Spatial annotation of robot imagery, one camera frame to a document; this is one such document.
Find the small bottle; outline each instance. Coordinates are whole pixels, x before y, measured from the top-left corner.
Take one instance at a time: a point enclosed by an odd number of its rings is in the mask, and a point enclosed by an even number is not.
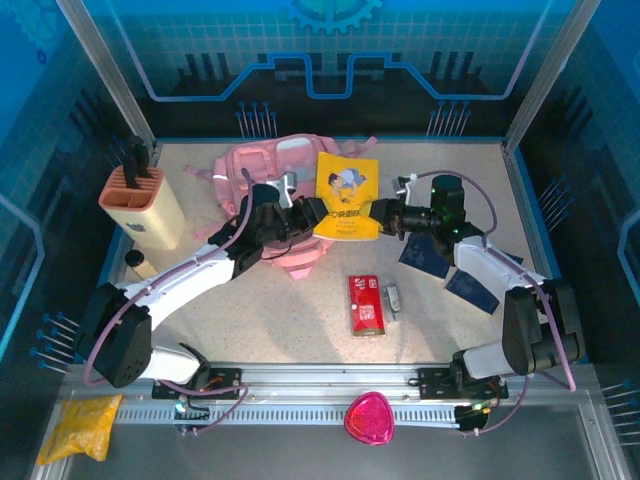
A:
[[[129,250],[124,256],[124,261],[142,280],[158,274],[140,250]]]

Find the pink plastic container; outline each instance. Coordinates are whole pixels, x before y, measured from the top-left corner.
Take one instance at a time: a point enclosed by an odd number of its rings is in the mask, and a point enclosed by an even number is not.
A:
[[[367,445],[385,445],[393,439],[393,410],[384,395],[369,392],[351,404],[344,417],[344,428]]]

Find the robotic arm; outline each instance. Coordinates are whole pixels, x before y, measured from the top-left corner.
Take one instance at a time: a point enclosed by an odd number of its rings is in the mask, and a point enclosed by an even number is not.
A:
[[[458,390],[500,375],[545,370],[563,363],[563,357],[565,364],[579,360],[585,345],[569,284],[515,264],[469,223],[460,177],[435,177],[430,207],[408,205],[410,181],[408,177],[394,180],[398,198],[373,202],[368,215],[380,223],[383,233],[401,240],[407,232],[431,235],[451,265],[470,274],[504,303],[502,339],[453,355],[450,370]]]
[[[265,245],[294,241],[327,215],[318,198],[291,200],[295,175],[286,174],[279,181],[254,184],[251,188],[252,205],[241,232],[239,226],[227,222],[205,246],[168,272],[133,284],[107,283],[94,292],[74,340],[76,352],[85,359],[90,358],[111,319],[131,299],[139,297],[99,345],[93,362],[111,385],[120,388],[138,378],[152,378],[189,382],[192,388],[200,388],[207,381],[206,359],[187,345],[182,345],[186,351],[152,348],[152,332],[182,305],[251,268],[261,259]],[[247,205],[245,197],[239,219],[247,215]],[[235,242],[219,249],[237,233],[240,234]]]
[[[398,235],[401,240],[407,232],[431,235],[443,257],[475,277],[505,304],[501,341],[454,354],[450,369],[458,390],[472,388],[487,377],[512,372],[526,375],[560,363],[562,353],[550,325],[540,324],[539,316],[544,317],[545,310],[532,282],[547,296],[567,360],[579,359],[585,348],[571,288],[562,280],[547,280],[514,267],[481,230],[467,222],[459,177],[434,178],[430,207],[408,205],[409,183],[409,178],[398,177],[394,181],[397,198],[377,200],[361,213],[376,220],[384,234]],[[265,245],[293,241],[310,232],[327,215],[321,199],[291,200],[289,195],[295,191],[293,174],[251,188],[253,202],[248,221],[229,247],[213,253],[237,233],[238,227],[231,222],[169,272],[175,273],[168,276],[164,272],[129,285],[105,284],[96,290],[74,342],[76,351],[85,359],[110,319],[130,299],[142,294],[106,337],[94,361],[96,370],[114,387],[124,387],[138,378],[152,378],[202,388],[208,379],[206,359],[187,345],[182,345],[186,351],[152,348],[152,332],[185,303],[248,270],[260,260]],[[245,217],[247,204],[245,197],[238,218]]]

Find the navy blue card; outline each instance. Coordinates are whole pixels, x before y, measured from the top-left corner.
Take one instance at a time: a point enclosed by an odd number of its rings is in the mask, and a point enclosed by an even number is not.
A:
[[[399,261],[435,277],[445,278],[451,265],[436,252],[433,243],[431,235],[412,233]]]
[[[515,255],[506,254],[514,262],[522,265],[523,258]],[[458,270],[451,277],[451,280],[445,286],[454,295],[466,300],[471,305],[479,308],[483,312],[492,314],[498,308],[500,301],[493,296],[489,290],[484,288],[480,282],[466,272]]]

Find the yellow snack bag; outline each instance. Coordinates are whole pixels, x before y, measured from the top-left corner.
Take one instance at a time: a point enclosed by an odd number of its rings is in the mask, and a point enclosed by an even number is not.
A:
[[[111,426],[121,400],[122,395],[65,400],[62,420],[42,447],[36,464],[47,465],[82,452],[103,462],[107,458]]]

